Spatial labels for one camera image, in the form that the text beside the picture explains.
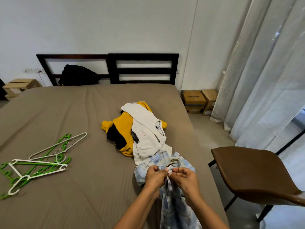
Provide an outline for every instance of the person's right hand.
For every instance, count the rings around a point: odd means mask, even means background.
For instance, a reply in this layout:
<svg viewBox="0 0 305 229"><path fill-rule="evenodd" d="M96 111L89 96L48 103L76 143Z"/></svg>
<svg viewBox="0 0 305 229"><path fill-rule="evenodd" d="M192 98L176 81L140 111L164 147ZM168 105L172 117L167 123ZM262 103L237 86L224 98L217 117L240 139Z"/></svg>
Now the person's right hand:
<svg viewBox="0 0 305 229"><path fill-rule="evenodd" d="M173 168L173 172L168 176L183 191L187 205L192 206L196 199L202 198L197 175L192 170L183 167Z"/></svg>

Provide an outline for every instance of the backpack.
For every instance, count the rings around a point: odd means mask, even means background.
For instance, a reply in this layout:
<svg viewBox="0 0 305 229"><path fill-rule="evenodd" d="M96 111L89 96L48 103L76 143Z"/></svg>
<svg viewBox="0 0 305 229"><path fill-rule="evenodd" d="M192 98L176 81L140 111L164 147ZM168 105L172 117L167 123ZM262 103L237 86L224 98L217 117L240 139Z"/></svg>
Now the backpack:
<svg viewBox="0 0 305 229"><path fill-rule="evenodd" d="M62 75L58 81L60 86L81 86L89 84L98 84L99 77L97 73L77 65L65 65Z"/></svg>

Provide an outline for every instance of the chair leg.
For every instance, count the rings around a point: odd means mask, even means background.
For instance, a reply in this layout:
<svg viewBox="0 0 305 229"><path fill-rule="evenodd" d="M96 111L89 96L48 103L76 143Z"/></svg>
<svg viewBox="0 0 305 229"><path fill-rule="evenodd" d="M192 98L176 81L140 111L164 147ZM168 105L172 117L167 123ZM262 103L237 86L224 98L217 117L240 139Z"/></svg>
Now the chair leg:
<svg viewBox="0 0 305 229"><path fill-rule="evenodd" d="M265 208L263 209L263 211L261 212L260 216L257 219L257 222L261 222L265 216L269 213L269 211L271 211L271 209L273 208L273 205L266 205Z"/></svg>
<svg viewBox="0 0 305 229"><path fill-rule="evenodd" d="M226 207L224 208L224 211L227 211L236 199L237 199L237 196L235 195L234 198L232 198L231 201L228 203L228 205L226 205Z"/></svg>
<svg viewBox="0 0 305 229"><path fill-rule="evenodd" d="M211 167L212 165L215 165L216 164L216 161L215 161L215 159L213 160L213 161L211 161L210 163L209 163L209 167Z"/></svg>

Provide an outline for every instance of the wall socket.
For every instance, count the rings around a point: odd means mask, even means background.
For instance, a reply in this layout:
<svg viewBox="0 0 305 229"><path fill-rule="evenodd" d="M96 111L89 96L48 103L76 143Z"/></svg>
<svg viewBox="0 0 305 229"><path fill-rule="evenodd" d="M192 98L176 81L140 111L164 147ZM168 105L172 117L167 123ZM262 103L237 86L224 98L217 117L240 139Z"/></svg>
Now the wall socket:
<svg viewBox="0 0 305 229"><path fill-rule="evenodd" d="M23 73L45 73L44 69L42 68L24 68L22 69Z"/></svg>

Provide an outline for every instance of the mattress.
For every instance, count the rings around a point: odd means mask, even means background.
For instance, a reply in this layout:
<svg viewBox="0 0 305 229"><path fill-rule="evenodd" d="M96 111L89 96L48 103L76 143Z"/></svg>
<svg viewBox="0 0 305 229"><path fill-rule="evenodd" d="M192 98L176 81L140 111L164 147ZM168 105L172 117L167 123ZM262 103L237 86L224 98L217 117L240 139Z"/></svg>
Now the mattress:
<svg viewBox="0 0 305 229"><path fill-rule="evenodd" d="M2 228L112 228L141 191L133 158L106 139L101 122L120 116L127 102L146 101L168 123L166 144L196 169L208 205L227 224L215 182L174 85L110 84L26 90L0 109L0 164L28 159L67 133L88 136L67 152L66 171L40 177L0 201ZM0 193L9 180L0 174ZM160 201L144 228L158 228Z"/></svg>

